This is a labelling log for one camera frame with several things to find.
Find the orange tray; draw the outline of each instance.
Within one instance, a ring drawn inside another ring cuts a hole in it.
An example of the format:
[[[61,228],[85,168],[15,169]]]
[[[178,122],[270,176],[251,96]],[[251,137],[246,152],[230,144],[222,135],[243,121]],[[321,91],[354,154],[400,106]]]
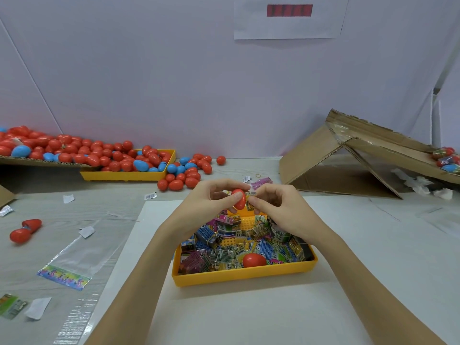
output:
[[[169,166],[171,163],[176,161],[176,150],[158,150],[166,151],[171,154],[171,159],[168,162]],[[101,172],[96,169],[88,169],[88,170],[81,170],[81,176],[84,180],[91,181],[91,180],[110,180],[110,181],[117,181],[117,180],[124,180],[125,182],[128,181],[147,181],[147,182],[155,182],[160,179],[164,179],[166,177],[166,168],[163,172]]]
[[[242,229],[248,230],[252,228],[253,221],[255,220],[254,212],[248,212],[246,209],[238,211],[238,214],[241,216]],[[226,241],[231,241],[234,239],[224,239],[223,243],[227,246]],[[316,263],[318,262],[318,257],[316,256],[314,250],[308,245],[313,256],[314,260],[310,261],[301,261],[297,263],[285,263],[285,264],[276,264],[276,265],[267,265],[267,266],[256,266],[253,268],[241,268],[241,269],[232,269],[232,270],[221,270],[221,271],[210,271],[210,272],[199,272],[196,274],[190,275],[179,275],[179,265],[180,265],[180,255],[181,248],[180,245],[176,249],[173,262],[173,271],[172,277],[174,283],[177,287],[186,287],[193,286],[197,284],[206,284],[206,283],[215,283],[215,282],[225,282],[232,280],[244,280],[247,278],[256,278],[256,277],[265,277],[265,276],[275,276],[275,275],[286,275],[286,274],[295,274],[298,272],[307,272],[313,270]]]

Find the right hand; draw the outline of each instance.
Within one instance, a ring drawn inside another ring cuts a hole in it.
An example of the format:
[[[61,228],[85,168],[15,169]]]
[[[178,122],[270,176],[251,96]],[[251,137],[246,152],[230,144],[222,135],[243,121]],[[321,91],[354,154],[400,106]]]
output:
[[[247,201],[255,214],[268,214],[283,230],[314,246],[330,230],[292,185],[264,184]]]

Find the toy blister pack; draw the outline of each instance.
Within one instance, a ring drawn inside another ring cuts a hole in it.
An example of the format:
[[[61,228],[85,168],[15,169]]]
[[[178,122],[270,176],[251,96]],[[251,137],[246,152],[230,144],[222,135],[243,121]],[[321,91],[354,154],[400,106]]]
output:
[[[265,258],[266,265],[244,267],[244,258],[250,253]],[[176,250],[172,277],[176,286],[185,287],[306,272],[317,260],[302,239],[246,207],[237,214],[221,212],[182,242]]]

